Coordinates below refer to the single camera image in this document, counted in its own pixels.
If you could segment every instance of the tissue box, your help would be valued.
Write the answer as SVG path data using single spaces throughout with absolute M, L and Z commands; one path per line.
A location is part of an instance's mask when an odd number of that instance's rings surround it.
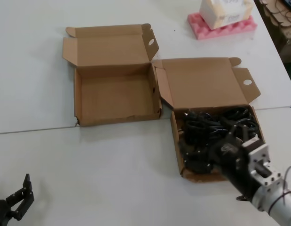
M 252 0 L 202 0 L 200 15 L 213 30 L 248 19 L 253 7 Z

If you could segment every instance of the wire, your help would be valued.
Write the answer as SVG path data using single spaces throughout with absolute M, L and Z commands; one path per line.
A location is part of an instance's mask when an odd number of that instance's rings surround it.
M 285 187 L 286 187 L 286 178 L 287 178 L 287 175 L 289 173 L 291 169 L 291 166 L 289 168 L 287 168 L 286 172 L 285 172 L 285 175 L 284 175 L 284 181 L 283 181 L 283 190 L 282 190 L 282 195 L 283 195 L 283 204 L 285 205 L 285 195 L 284 195 L 284 191 L 285 191 Z
M 277 13 L 273 13 L 273 14 L 278 14 L 278 13 L 280 13 L 282 16 L 284 16 L 290 23 L 291 23 L 291 20 L 290 20 L 290 18 L 291 18 L 291 16 L 287 16 L 287 14 L 288 13 L 291 13 L 287 8 L 286 9 L 284 9 L 284 10 L 280 10 L 279 8 L 278 8 L 278 6 L 277 6 L 277 3 L 278 3 L 278 0 L 275 0 L 275 7 L 276 7 L 276 9 L 278 10 L 278 12 Z
M 229 132 L 242 143 L 255 137 L 260 130 L 255 117 L 245 107 L 236 107 L 216 115 L 191 111 L 183 120 L 181 129 L 184 131 L 184 140 L 179 141 L 180 153 L 185 167 L 195 173 L 209 173 L 212 170 L 209 150 Z

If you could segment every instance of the open cardboard box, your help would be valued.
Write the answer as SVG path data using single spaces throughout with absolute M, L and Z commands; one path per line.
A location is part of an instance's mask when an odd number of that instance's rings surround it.
M 150 24 L 72 28 L 63 58 L 76 66 L 80 126 L 158 119 L 162 105 L 150 62 L 159 47 Z
M 173 109 L 171 125 L 180 174 L 194 182 L 223 180 L 216 171 L 199 175 L 185 168 L 179 150 L 178 129 L 188 110 L 220 113 L 234 106 L 246 106 L 260 95 L 248 69 L 234 68 L 239 58 L 169 59 L 154 62 L 162 99 Z

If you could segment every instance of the pink foam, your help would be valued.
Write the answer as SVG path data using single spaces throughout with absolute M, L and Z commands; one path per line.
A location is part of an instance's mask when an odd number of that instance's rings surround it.
M 193 13 L 188 15 L 188 22 L 198 40 L 215 38 L 229 34 L 250 32 L 254 31 L 257 27 L 257 24 L 254 22 L 252 16 L 250 16 L 247 20 L 243 20 L 234 24 L 229 24 L 215 30 L 211 30 L 209 28 L 209 26 L 206 24 L 206 22 L 203 20 L 199 13 Z

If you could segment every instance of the box lid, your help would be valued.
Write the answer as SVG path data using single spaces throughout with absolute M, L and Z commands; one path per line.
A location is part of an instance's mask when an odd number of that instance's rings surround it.
M 260 91 L 247 68 L 234 68 L 240 63 L 237 57 L 155 61 L 160 95 L 172 108 L 248 104 Z
M 77 67 L 142 64 L 152 60 L 157 44 L 150 24 L 67 27 L 63 58 Z

